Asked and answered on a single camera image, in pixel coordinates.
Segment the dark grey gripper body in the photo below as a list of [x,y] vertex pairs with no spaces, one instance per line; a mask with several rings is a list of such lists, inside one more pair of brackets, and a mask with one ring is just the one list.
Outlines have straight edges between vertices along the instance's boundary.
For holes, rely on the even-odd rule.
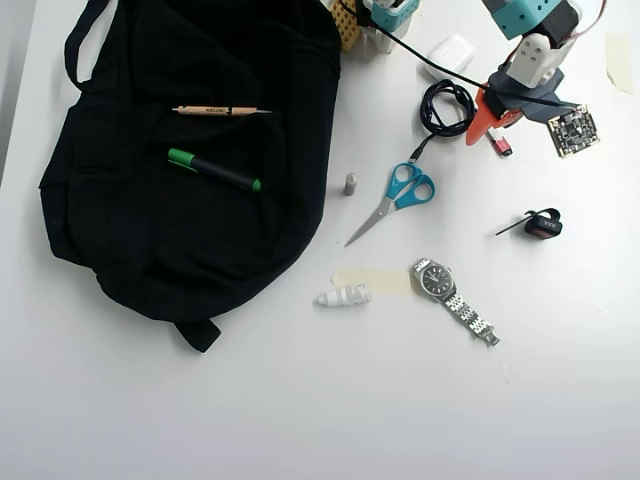
[[527,119],[547,123],[550,119],[566,113],[556,90],[564,80],[564,73],[556,69],[553,76],[543,85],[528,88],[506,74],[505,67],[499,67],[488,80],[485,103],[491,113],[500,118],[507,111],[519,110]]

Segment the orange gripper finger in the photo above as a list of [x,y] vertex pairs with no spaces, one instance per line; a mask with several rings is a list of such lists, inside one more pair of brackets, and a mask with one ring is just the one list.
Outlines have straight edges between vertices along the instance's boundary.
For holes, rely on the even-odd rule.
[[466,145],[474,145],[490,129],[509,128],[523,116],[520,110],[507,110],[500,117],[496,117],[484,100],[485,91],[480,89],[475,98],[477,111],[473,121],[466,131]]

